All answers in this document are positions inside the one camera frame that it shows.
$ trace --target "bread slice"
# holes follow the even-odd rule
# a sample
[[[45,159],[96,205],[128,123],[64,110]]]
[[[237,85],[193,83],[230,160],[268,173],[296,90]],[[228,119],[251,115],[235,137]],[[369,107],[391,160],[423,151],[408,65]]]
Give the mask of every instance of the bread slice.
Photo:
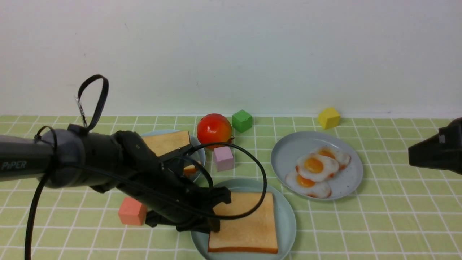
[[[231,203],[220,203],[213,208],[217,215],[237,215],[252,209],[261,193],[231,192]],[[209,252],[278,253],[274,220],[273,194],[267,192],[261,206],[247,217],[220,220],[220,231],[210,232]]]
[[[157,136],[143,136],[142,138],[149,149],[157,156],[162,156],[191,144],[189,131],[178,131]],[[189,165],[184,168],[186,175],[194,174],[196,171],[197,169],[194,165]]]

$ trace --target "tomato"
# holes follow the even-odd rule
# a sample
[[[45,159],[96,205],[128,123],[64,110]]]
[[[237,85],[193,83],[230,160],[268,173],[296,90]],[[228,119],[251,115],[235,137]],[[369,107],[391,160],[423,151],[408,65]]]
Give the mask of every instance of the tomato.
[[[231,143],[232,127],[228,119],[220,114],[208,114],[204,116],[197,124],[197,139],[201,144],[211,142],[228,142]],[[207,146],[213,150],[223,145]]]

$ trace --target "plate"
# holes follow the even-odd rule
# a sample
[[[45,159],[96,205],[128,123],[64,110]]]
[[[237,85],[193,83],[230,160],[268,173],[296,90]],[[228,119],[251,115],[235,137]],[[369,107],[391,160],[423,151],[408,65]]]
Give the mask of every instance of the plate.
[[[168,133],[173,133],[173,132],[179,132],[179,130],[170,130],[170,129],[155,130],[155,131],[152,131],[152,132],[149,132],[149,133],[142,134],[141,136],[158,136],[158,135],[163,135],[163,134],[168,134]],[[194,146],[201,144],[199,142],[199,140],[197,139],[197,137],[195,137],[195,136],[190,136],[189,139],[191,140],[191,144],[194,145]],[[202,166],[205,166],[206,157],[205,157],[205,150],[203,148],[195,151],[191,155],[191,158],[193,158],[196,161],[200,161]],[[196,173],[191,175],[191,180],[196,181],[197,178],[200,176],[200,174],[201,174],[201,172],[197,171]]]
[[[329,198],[313,198],[298,193],[286,185],[286,175],[295,170],[299,157],[307,155],[310,151],[322,146],[338,148],[351,156],[350,164],[328,183],[332,189]],[[339,138],[328,134],[301,131],[289,134],[279,140],[271,152],[271,166],[279,181],[295,194],[315,200],[333,200],[342,198],[356,190],[363,179],[363,164],[356,151]]]
[[[261,192],[263,183],[249,179],[232,179],[220,182],[214,187],[225,186],[232,192]],[[274,220],[276,221],[276,234],[279,252],[277,254],[264,253],[209,253],[208,234],[191,232],[191,238],[197,250],[207,260],[281,260],[290,252],[297,233],[295,214],[287,199],[273,188],[267,186],[267,192],[274,195]]]

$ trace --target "pink cube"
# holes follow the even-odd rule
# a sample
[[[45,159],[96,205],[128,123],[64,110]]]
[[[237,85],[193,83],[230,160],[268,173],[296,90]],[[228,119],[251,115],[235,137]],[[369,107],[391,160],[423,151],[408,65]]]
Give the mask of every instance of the pink cube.
[[[142,226],[147,207],[132,197],[126,197],[119,208],[119,218],[124,225]]]
[[[231,149],[227,146],[218,147],[213,150],[213,161],[217,166],[217,172],[234,168],[234,157],[232,156]]]

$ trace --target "egg white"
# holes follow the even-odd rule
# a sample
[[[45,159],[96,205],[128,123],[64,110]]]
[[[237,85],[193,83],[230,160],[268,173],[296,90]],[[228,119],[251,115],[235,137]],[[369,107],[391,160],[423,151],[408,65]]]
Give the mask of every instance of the egg white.
[[[286,175],[286,184],[293,191],[314,198],[329,198],[332,190],[326,181],[316,182],[312,187],[304,187],[297,182],[297,172],[293,171]]]
[[[322,150],[327,150],[335,157],[335,160],[339,163],[340,170],[345,169],[351,161],[351,156],[348,153],[328,146],[317,148],[312,153],[318,154]]]
[[[309,158],[318,159],[323,164],[323,169],[320,173],[313,173],[305,168],[305,161]],[[339,170],[339,163],[327,156],[319,154],[308,154],[297,159],[296,171],[300,176],[305,179],[309,179],[315,182],[324,181],[326,179],[333,178],[335,173]]]

